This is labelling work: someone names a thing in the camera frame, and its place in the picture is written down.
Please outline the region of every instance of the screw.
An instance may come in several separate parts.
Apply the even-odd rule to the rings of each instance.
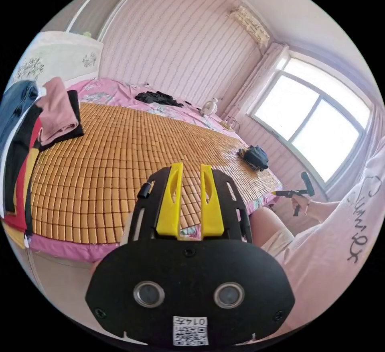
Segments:
[[[187,248],[183,251],[183,254],[186,256],[186,257],[193,257],[195,255],[195,249],[192,249],[192,248]]]
[[[104,319],[104,317],[106,317],[106,314],[104,311],[102,311],[100,308],[96,308],[95,309],[95,315],[100,318],[100,319]]]
[[[283,316],[284,316],[283,311],[278,311],[278,312],[274,315],[273,320],[274,320],[274,321],[280,321],[280,320],[282,320]]]

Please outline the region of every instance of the pink bedsheet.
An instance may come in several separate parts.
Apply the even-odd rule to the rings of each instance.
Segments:
[[[97,78],[81,81],[72,85],[67,90],[76,90],[78,92],[80,102],[121,106],[146,111],[152,114],[182,120],[196,126],[209,128],[244,142],[235,132],[230,132],[222,127],[219,124],[221,119],[217,115],[204,118],[199,114],[196,107],[187,104],[181,99],[177,99],[177,101],[179,103],[183,103],[184,106],[182,108],[161,105],[158,103],[146,104],[137,101],[135,96],[139,93],[154,91],[154,89],[146,85],[126,85],[112,79]],[[277,197],[271,194],[271,192],[267,193],[257,200],[248,203],[246,206],[247,212],[248,214],[251,214],[261,206],[274,204],[276,200]],[[191,239],[200,239],[200,225],[183,229],[182,235],[190,237]],[[72,242],[52,240],[34,234],[29,238],[29,246],[31,249],[42,251],[56,257],[69,258],[84,262],[94,262],[110,253],[118,246],[118,244],[75,244]]]

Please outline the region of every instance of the sticker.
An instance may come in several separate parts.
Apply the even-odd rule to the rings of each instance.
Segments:
[[[209,344],[207,317],[174,316],[172,322],[174,345],[199,346]]]

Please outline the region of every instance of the striped wallpaper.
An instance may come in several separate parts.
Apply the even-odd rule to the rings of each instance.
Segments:
[[[239,123],[241,125],[240,137],[247,144],[259,145],[266,152],[269,158],[269,168],[283,183],[284,188],[303,189],[304,183],[301,173],[306,169],[302,163],[254,119],[244,116],[242,120],[239,120]],[[311,175],[309,176],[315,191],[315,196],[312,199],[326,202],[318,184]],[[289,198],[280,198],[273,210],[294,235],[318,223],[318,221],[304,215],[293,217],[294,211]]]
[[[261,59],[229,11],[240,0],[128,0],[105,38],[100,75],[197,105],[216,97],[218,115]]]

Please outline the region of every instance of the window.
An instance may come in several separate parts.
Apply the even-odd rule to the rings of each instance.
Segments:
[[[313,64],[288,57],[278,63],[251,116],[325,186],[364,135],[370,109],[339,79]]]

